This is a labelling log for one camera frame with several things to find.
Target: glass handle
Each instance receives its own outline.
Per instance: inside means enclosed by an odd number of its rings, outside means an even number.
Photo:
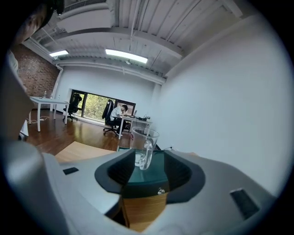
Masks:
[[[144,148],[146,148],[146,155],[140,160],[141,170],[146,170],[150,165],[151,158],[152,158],[152,151],[153,151],[153,145],[151,141],[146,140],[144,144]]]

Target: ceiling light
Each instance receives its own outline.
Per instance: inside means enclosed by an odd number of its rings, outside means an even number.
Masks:
[[[131,54],[128,52],[119,51],[119,50],[105,49],[105,51],[106,51],[106,54],[108,54],[108,55],[124,57],[124,58],[128,58],[131,60],[142,62],[144,64],[146,64],[147,60],[148,60],[145,57],[137,56],[137,55],[134,55],[134,54]]]
[[[55,57],[55,56],[62,56],[62,55],[67,55],[67,54],[68,54],[67,50],[62,50],[62,51],[51,53],[50,56]]]

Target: red brick wall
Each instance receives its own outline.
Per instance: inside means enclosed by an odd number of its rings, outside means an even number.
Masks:
[[[27,88],[29,96],[43,97],[47,91],[50,97],[59,70],[24,45],[18,45],[11,50],[18,61],[18,75]]]

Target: white table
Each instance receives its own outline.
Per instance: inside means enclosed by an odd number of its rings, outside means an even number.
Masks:
[[[139,119],[133,118],[133,117],[122,116],[121,117],[120,129],[119,129],[119,140],[121,138],[121,132],[122,132],[124,120],[134,121],[134,122],[137,122],[137,123],[145,123],[145,124],[147,124],[147,126],[150,126],[150,124],[152,123],[152,122],[142,121],[142,120],[139,120]]]
[[[48,98],[40,98],[40,97],[30,97],[31,101],[38,103],[38,114],[37,114],[37,122],[38,122],[38,131],[40,132],[40,111],[41,111],[41,104],[53,104],[53,108],[54,108],[54,119],[55,115],[56,115],[56,106],[58,105],[65,105],[66,106],[66,111],[65,111],[65,120],[64,123],[67,124],[68,123],[68,102],[65,101],[61,101],[61,100],[57,100],[57,99],[48,99]],[[31,112],[28,115],[28,123],[31,124]]]

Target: chair base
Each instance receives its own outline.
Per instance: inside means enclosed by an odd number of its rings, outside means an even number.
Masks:
[[[114,129],[114,127],[110,127],[110,128],[106,127],[106,128],[103,129],[103,135],[105,135],[105,133],[108,132],[108,131],[112,131],[113,133],[117,134],[116,133],[117,130]]]
[[[76,117],[71,116],[71,114],[68,115],[67,118],[70,118],[70,119],[72,120],[72,122],[73,122],[73,119],[78,120]]]

